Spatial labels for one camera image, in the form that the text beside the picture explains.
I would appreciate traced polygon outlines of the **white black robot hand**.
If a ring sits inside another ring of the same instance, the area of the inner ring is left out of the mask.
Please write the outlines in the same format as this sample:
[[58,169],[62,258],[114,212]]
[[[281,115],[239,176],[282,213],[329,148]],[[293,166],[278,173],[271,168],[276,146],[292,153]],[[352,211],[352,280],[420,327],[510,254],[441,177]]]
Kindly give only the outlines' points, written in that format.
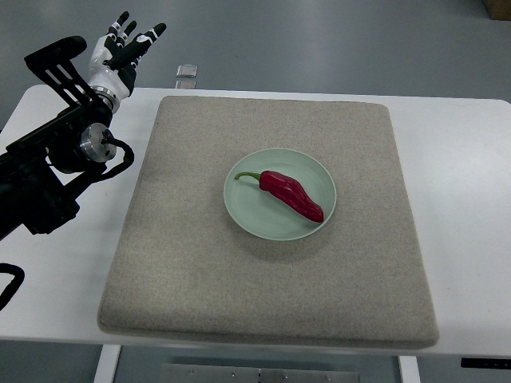
[[89,62],[89,86],[107,89],[116,101],[131,96],[141,58],[167,29],[165,23],[159,23],[129,41],[137,22],[132,20],[126,26],[128,19],[129,12],[125,11],[113,22],[98,39]]

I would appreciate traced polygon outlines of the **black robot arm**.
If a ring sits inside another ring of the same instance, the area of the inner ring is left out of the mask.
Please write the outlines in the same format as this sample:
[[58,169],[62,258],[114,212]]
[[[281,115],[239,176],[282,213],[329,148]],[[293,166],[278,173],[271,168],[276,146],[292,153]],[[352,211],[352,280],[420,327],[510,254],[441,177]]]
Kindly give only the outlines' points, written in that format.
[[25,58],[27,67],[68,105],[55,118],[6,146],[1,155],[1,236],[20,226],[49,234],[74,219],[77,198],[92,184],[129,168],[134,152],[109,130],[114,103],[93,90],[72,59],[86,48],[79,36],[58,40]]

